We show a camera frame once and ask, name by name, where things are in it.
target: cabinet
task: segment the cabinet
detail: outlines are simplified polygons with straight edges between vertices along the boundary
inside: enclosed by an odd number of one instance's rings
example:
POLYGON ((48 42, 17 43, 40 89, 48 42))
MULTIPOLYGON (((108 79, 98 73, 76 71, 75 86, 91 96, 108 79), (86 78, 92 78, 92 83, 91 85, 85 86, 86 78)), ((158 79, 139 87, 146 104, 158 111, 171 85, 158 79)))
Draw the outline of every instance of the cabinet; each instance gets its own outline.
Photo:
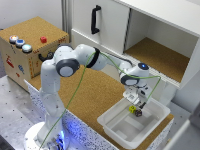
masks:
POLYGON ((147 63, 152 75, 160 75, 163 82, 178 89, 200 70, 200 6, 182 0, 92 2, 74 0, 74 46, 81 43, 96 45, 100 50, 130 59, 135 65, 138 62, 147 63), (97 19, 100 33, 92 35, 91 9, 96 4, 102 5, 97 19), (88 25, 83 19, 86 13, 89 16, 85 19, 88 25))

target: wooden surface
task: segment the wooden surface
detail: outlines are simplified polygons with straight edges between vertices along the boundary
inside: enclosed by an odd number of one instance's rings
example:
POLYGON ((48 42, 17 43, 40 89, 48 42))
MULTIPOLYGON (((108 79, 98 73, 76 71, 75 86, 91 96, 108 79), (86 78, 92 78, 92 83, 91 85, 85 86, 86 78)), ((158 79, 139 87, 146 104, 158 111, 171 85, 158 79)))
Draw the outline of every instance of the wooden surface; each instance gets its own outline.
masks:
MULTIPOLYGON (((70 78, 61 78, 61 87, 58 93, 65 106, 74 93, 82 72, 83 66, 70 78)), ((29 82, 38 90, 41 87, 40 76, 31 79, 29 82)), ((97 118, 122 99, 124 90, 124 86, 121 83, 105 73, 86 69, 80 89, 69 106, 69 110, 72 113, 120 150, 123 148, 105 134, 103 127, 97 122, 97 118)), ((173 115, 170 114, 137 150, 145 150, 172 119, 173 115)))
POLYGON ((40 17, 35 17, 0 31, 0 37, 9 43, 9 38, 17 35, 32 46, 33 51, 40 49, 68 34, 40 17), (42 43, 40 37, 45 36, 47 43, 42 43))
POLYGON ((187 0, 115 1, 200 37, 200 5, 196 5, 187 0))
POLYGON ((155 41, 145 38, 125 53, 155 68, 168 77, 181 82, 189 58, 155 41))

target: black handle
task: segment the black handle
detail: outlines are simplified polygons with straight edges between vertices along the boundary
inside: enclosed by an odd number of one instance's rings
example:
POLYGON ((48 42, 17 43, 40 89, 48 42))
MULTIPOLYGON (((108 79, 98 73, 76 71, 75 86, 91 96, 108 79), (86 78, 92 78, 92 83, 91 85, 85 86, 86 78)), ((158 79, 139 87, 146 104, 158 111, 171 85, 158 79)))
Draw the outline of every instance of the black handle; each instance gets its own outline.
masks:
POLYGON ((45 60, 52 59, 52 58, 53 58, 53 55, 54 55, 53 52, 49 52, 49 53, 47 54, 47 57, 45 58, 45 57, 42 56, 42 54, 38 54, 38 58, 39 58, 42 62, 44 62, 45 60))
POLYGON ((100 30, 96 28, 96 12, 98 10, 101 10, 101 7, 96 5, 96 8, 94 8, 92 10, 92 21, 91 21, 91 31, 92 31, 92 34, 96 34, 98 33, 100 30))

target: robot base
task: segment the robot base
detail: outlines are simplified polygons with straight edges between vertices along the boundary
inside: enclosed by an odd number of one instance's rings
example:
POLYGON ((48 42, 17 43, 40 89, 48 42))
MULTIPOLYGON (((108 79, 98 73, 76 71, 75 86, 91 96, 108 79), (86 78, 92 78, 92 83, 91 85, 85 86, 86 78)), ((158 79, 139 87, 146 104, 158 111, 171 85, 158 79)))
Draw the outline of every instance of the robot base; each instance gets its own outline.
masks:
MULTIPOLYGON (((25 134, 24 137, 24 150, 39 150, 40 146, 37 144, 37 140, 35 140, 35 137, 37 136, 37 133, 44 125, 44 122, 40 122, 38 124, 35 124, 32 126, 25 134)), ((69 145, 69 138, 65 138, 65 147, 67 148, 69 145)))

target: cable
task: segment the cable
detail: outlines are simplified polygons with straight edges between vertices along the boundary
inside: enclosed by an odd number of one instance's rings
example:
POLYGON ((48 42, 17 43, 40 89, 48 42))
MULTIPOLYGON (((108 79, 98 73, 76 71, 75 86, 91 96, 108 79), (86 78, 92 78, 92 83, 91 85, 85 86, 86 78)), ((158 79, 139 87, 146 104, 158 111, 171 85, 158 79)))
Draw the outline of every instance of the cable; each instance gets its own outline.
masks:
MULTIPOLYGON (((78 91, 78 89, 79 89, 79 87, 80 87, 80 85, 81 85, 81 82, 82 82, 82 80, 83 80, 83 76, 84 76, 84 74, 85 74, 85 70, 86 70, 86 68, 87 68, 88 62, 90 61, 91 57, 92 57, 95 53, 96 53, 96 52, 94 52, 93 54, 91 54, 90 57, 88 58, 88 60, 87 60, 87 62, 86 62, 86 64, 85 64, 85 67, 84 67, 84 70, 83 70, 81 79, 80 79, 80 81, 79 81, 79 84, 78 84, 78 86, 77 86, 77 88, 76 88, 74 94, 72 95, 72 97, 71 97, 70 101, 68 102, 68 104, 67 104, 67 106, 66 106, 64 112, 62 113, 62 115, 58 118, 58 120, 55 122, 55 124, 52 126, 52 128, 50 129, 50 131, 49 131, 48 134, 46 135, 44 141, 42 142, 42 144, 41 144, 41 146, 40 146, 40 148, 39 148, 39 150, 40 150, 41 147, 44 145, 44 142, 46 141, 47 137, 49 136, 49 134, 51 133, 51 131, 53 130, 53 128, 56 126, 56 124, 60 121, 60 119, 61 119, 61 118, 63 117, 63 115, 66 113, 66 111, 67 111, 67 109, 68 109, 70 103, 71 103, 72 100, 74 99, 74 96, 76 95, 76 93, 77 93, 77 91, 78 91)), ((101 54, 101 55, 104 55, 105 57, 107 57, 107 58, 115 65, 115 67, 116 67, 117 69, 119 69, 121 72, 123 72, 124 74, 126 74, 123 70, 121 70, 121 69, 115 64, 115 62, 114 62, 109 56, 107 56, 107 55, 105 55, 105 54, 103 54, 103 53, 100 53, 100 54, 101 54)), ((156 83, 156 85, 154 86, 153 90, 152 90, 151 93, 149 94, 149 96, 148 96, 148 98, 147 98, 147 101, 148 101, 148 99, 151 97, 152 93, 154 92, 155 88, 157 87, 158 83, 159 83, 160 80, 161 80, 161 77, 160 77, 160 76, 136 77, 136 76, 131 76, 131 75, 128 75, 128 74, 126 74, 126 75, 129 76, 129 77, 138 78, 138 79, 150 79, 150 78, 156 78, 156 77, 159 78, 159 80, 157 81, 157 83, 156 83)))

